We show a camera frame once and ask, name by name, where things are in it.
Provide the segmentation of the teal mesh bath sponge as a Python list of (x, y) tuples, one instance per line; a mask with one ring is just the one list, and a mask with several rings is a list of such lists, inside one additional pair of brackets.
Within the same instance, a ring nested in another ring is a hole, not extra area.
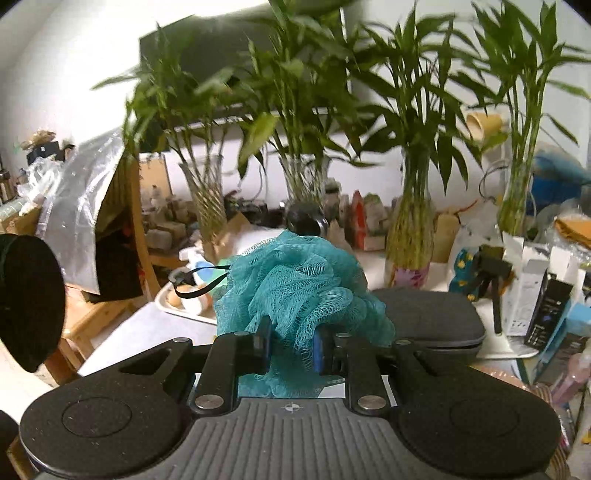
[(239, 396), (314, 398), (338, 384), (338, 377), (312, 368), (315, 328), (322, 324), (378, 347), (394, 341), (394, 324), (369, 291), (358, 259), (328, 240), (286, 231), (232, 257), (228, 266), (213, 294), (218, 334), (256, 332), (263, 318), (274, 330), (270, 370), (240, 377)]

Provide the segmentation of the white plastic tray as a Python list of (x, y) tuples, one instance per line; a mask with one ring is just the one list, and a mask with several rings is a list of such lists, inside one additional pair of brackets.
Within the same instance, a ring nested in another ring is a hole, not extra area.
[(209, 325), (217, 324), (213, 301), (209, 294), (193, 299), (180, 299), (173, 285), (168, 282), (156, 294), (154, 302), (164, 313)]

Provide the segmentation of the white blue tube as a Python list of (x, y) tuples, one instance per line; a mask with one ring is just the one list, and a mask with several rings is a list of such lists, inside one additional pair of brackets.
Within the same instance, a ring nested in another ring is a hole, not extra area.
[(228, 267), (208, 261), (196, 247), (184, 248), (178, 256), (179, 260), (185, 263), (180, 278), (189, 285), (208, 285), (228, 274)]

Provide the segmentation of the dark grey zip case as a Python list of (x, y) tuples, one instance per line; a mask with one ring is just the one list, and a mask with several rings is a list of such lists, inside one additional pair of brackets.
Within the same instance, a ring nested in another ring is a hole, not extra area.
[(486, 330), (476, 308), (461, 294), (405, 287), (373, 293), (385, 304), (397, 340), (466, 361), (480, 352)]

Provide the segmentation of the wooden chair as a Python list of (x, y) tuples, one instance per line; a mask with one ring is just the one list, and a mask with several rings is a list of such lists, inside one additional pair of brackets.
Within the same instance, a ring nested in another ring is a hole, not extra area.
[(142, 224), (137, 161), (117, 166), (100, 205), (91, 265), (98, 290), (66, 286), (65, 322), (57, 350), (44, 363), (51, 381), (68, 383), (93, 353), (92, 340), (121, 314), (132, 313), (141, 300), (159, 290)]

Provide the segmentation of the black thermos bottle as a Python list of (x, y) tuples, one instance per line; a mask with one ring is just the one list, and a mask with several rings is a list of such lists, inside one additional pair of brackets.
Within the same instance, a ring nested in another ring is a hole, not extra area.
[(287, 229), (300, 236), (325, 237), (329, 221), (321, 207), (310, 202), (294, 202), (287, 208)]

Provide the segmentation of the black white product box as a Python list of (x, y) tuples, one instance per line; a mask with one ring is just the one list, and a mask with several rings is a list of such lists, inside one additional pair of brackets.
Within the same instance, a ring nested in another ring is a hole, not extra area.
[(570, 299), (573, 285), (547, 273), (541, 286), (524, 344), (542, 351), (550, 341)]

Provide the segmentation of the glass vase bamboo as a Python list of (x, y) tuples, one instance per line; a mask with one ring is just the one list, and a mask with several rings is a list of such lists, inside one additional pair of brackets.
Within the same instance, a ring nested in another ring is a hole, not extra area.
[(183, 69), (179, 49), (161, 27), (155, 32), (153, 47), (152, 57), (94, 88), (135, 83), (132, 96), (125, 101), (125, 154), (133, 159), (142, 153), (176, 154), (197, 208), (204, 256), (216, 263), (216, 242), (228, 224), (221, 167), (226, 137), (238, 120), (238, 74), (233, 67), (223, 67), (198, 80)]
[(322, 206), (332, 158), (356, 162), (365, 130), (359, 102), (349, 90), (346, 67), (353, 53), (339, 27), (338, 12), (311, 16), (294, 1), (270, 2), (270, 46), (249, 43), (235, 87), (242, 108), (238, 173), (252, 158), (276, 154), (287, 200)]
[(561, 66), (588, 64), (590, 50), (558, 39), (555, 4), (543, 3), (538, 21), (511, 1), (502, 1), (497, 7), (472, 7), (481, 54), (464, 62), (477, 76), (467, 77), (465, 87), (474, 93), (480, 108), (504, 106), (509, 111), (510, 174), (497, 224), (502, 232), (517, 236), (526, 217), (542, 119), (549, 118), (564, 136), (575, 139), (555, 117), (543, 112), (546, 86), (588, 100), (584, 88), (555, 81), (551, 74)]
[(369, 124), (361, 150), (402, 153), (402, 193), (386, 238), (388, 287), (420, 288), (427, 280), (436, 240), (430, 171), (443, 183), (454, 169), (467, 180), (465, 155), (481, 156), (463, 103), (448, 88), (466, 77), (453, 65), (472, 57), (454, 44), (466, 38), (456, 20), (454, 13), (420, 16), (412, 10), (394, 26), (366, 23), (353, 50), (353, 80), (372, 95), (359, 109)]

